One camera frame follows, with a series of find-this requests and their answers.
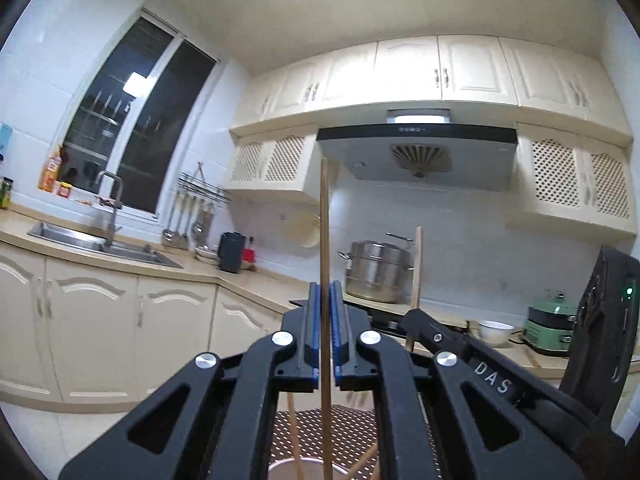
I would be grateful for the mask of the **wooden chopstick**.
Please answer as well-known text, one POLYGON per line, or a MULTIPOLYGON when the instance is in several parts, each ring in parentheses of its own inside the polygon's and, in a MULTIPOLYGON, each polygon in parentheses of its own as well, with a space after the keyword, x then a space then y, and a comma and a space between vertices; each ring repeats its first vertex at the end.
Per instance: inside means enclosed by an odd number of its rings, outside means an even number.
POLYGON ((329 162, 320 172, 320 392, 324 480, 332 480, 329 162))
POLYGON ((300 456, 299 435, 297 426, 297 417, 295 411, 295 399, 292 392, 286 394, 288 400, 288 422, 290 423, 290 437, 292 444, 292 454, 294 458, 294 467, 297 480, 304 480, 304 466, 302 456, 300 456))
POLYGON ((423 229, 420 226, 416 228, 414 247, 416 248, 416 253, 413 261, 410 311, 420 309, 423 259, 423 229))
POLYGON ((349 470, 347 471, 347 474, 345 474, 345 479, 346 480, 352 480, 356 474, 358 474, 358 472, 363 468, 363 466, 373 457, 376 456, 376 453, 378 452, 378 444, 377 443, 373 443, 370 448, 367 449, 366 452, 364 452, 356 461, 356 463, 354 463, 349 470))

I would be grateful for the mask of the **white bowl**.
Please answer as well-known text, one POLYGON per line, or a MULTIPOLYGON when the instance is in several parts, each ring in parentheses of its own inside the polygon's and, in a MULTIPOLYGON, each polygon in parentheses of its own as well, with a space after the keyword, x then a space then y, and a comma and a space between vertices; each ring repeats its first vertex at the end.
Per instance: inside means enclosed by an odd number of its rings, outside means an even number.
POLYGON ((514 333, 515 327, 508 323, 497 321, 478 322, 478 336, 491 347, 501 347, 507 344, 514 333))

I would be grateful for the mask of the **steel steamer pot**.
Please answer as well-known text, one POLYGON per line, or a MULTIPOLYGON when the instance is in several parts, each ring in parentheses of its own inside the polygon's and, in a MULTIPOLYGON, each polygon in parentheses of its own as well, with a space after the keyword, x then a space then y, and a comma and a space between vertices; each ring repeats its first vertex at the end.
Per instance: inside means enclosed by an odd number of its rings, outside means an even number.
POLYGON ((390 232, 386 235, 405 245, 362 240, 353 242, 348 252, 338 252, 346 261, 345 289, 350 296, 382 304, 397 304, 401 300, 413 271, 414 240, 390 232))

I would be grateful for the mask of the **green electric cooker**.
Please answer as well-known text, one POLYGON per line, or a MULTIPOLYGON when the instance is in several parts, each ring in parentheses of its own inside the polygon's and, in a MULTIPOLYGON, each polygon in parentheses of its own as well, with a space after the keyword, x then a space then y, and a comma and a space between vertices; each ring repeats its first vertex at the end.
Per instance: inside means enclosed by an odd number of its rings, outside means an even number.
POLYGON ((577 306, 564 292, 547 290, 528 307, 523 341, 545 356, 568 356, 577 318, 577 306))

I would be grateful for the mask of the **pink utensil holder cup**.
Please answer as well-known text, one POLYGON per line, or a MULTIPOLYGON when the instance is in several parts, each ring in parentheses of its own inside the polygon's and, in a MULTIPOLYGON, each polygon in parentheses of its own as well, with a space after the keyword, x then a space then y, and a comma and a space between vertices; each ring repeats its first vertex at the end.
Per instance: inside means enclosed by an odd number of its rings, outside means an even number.
MULTIPOLYGON (((314 457, 302 457, 302 475, 304 480, 323 480, 324 471, 322 460, 314 457)), ((341 466, 332 465, 333 480, 344 479, 348 470, 341 466)), ((278 460, 271 464, 268 470, 268 480, 297 480, 298 469, 293 457, 278 460)))

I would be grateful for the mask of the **black electric kettle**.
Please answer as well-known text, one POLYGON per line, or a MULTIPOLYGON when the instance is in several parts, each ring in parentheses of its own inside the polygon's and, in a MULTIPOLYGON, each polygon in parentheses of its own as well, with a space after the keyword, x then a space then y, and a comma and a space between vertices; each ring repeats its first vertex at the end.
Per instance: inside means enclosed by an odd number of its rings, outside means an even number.
POLYGON ((242 266, 246 237, 239 232, 224 232, 218 244, 219 269, 239 273, 242 266))

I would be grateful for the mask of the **hanging utensil rack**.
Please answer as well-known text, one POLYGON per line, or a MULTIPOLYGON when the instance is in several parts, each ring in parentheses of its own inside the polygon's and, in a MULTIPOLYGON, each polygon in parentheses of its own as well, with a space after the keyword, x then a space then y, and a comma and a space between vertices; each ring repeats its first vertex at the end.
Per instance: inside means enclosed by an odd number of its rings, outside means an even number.
POLYGON ((204 165, 198 162, 195 170, 183 171, 178 177, 160 242, 180 250, 205 246, 216 211, 230 200, 228 192, 206 179, 204 165))

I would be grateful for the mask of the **steel sink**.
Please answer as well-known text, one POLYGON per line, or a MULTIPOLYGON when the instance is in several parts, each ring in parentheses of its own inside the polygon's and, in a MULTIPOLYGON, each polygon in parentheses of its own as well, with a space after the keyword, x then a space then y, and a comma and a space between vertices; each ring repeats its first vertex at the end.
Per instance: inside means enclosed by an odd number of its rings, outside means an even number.
POLYGON ((166 266, 166 268, 182 268, 180 263, 164 256, 149 244, 140 246, 118 242, 117 240, 109 242, 104 237, 66 229, 48 222, 38 222, 28 231, 28 235, 40 238, 40 240, 48 240, 63 246, 84 250, 85 252, 156 264, 157 266, 166 266))

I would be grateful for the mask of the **range hood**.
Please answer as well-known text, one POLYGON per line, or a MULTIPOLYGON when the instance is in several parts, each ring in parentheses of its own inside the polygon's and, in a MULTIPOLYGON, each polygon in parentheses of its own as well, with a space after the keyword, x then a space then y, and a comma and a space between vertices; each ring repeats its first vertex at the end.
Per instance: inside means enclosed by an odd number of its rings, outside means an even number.
POLYGON ((504 191, 518 134, 513 127, 384 122, 321 128, 324 157, 363 181, 504 191))

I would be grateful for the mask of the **steel faucet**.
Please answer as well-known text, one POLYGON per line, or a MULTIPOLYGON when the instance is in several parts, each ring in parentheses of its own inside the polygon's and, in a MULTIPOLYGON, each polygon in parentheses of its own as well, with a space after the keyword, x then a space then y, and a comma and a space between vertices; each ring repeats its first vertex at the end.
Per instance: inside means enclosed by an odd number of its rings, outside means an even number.
POLYGON ((111 247, 114 242, 115 233, 118 231, 118 227, 116 226, 116 218, 117 211, 122 208, 122 188, 124 187, 124 182, 122 182, 122 178, 117 174, 113 174, 111 171, 101 170, 98 173, 98 185, 102 184, 102 180, 104 177, 111 178, 116 186, 116 195, 114 198, 101 196, 100 194, 96 196, 101 206, 110 207, 112 211, 111 218, 107 222, 104 242, 104 245, 106 247, 111 247))

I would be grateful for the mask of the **lower cream cabinets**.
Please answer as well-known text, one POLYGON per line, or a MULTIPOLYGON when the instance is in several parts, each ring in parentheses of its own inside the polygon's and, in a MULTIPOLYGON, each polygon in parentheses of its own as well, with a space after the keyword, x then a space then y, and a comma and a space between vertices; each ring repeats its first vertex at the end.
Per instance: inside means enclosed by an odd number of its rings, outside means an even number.
POLYGON ((78 410, 138 402, 204 351, 225 358, 281 311, 218 285, 1 247, 1 393, 78 410))

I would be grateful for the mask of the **cream cabinets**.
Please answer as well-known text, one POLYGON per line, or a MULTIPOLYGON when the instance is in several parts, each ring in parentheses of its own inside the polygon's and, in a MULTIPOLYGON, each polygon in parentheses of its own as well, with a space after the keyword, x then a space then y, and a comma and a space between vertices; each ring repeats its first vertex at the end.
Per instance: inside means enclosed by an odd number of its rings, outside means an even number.
POLYGON ((218 285, 1 247, 1 393, 78 410, 138 402, 204 351, 225 358, 281 311, 218 285))
POLYGON ((254 78, 224 184, 316 200, 320 162, 354 178, 506 193, 514 228, 615 243, 638 233, 614 84, 594 58, 491 36, 385 40, 254 78))

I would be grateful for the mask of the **upper cream cabinets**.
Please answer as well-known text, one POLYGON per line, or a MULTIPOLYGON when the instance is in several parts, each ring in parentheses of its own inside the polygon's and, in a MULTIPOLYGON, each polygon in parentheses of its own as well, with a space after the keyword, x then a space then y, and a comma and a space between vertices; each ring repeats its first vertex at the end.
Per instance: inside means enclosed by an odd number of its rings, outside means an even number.
POLYGON ((316 200, 320 162, 354 178, 506 193, 514 228, 615 243, 638 233, 614 84, 594 58, 491 36, 385 40, 254 78, 224 184, 316 200))

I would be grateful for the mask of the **window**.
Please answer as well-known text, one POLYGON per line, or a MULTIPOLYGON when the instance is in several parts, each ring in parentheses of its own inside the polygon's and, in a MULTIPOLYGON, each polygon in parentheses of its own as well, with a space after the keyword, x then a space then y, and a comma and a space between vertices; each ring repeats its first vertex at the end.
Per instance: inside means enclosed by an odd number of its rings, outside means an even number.
POLYGON ((116 197, 144 214, 160 196, 183 129, 216 58, 181 32, 142 12, 94 76, 60 144, 58 180, 88 193, 116 197))

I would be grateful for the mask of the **orange detergent bottle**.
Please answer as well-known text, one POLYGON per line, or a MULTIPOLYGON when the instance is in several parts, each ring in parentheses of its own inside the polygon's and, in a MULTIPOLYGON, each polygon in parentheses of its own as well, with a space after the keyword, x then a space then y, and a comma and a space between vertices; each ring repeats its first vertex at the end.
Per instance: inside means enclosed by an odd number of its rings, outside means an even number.
POLYGON ((49 156, 46 164, 43 167, 43 172, 40 178, 39 188, 41 191, 51 193, 53 191, 55 182, 58 180, 58 174, 62 166, 62 146, 58 147, 49 156))

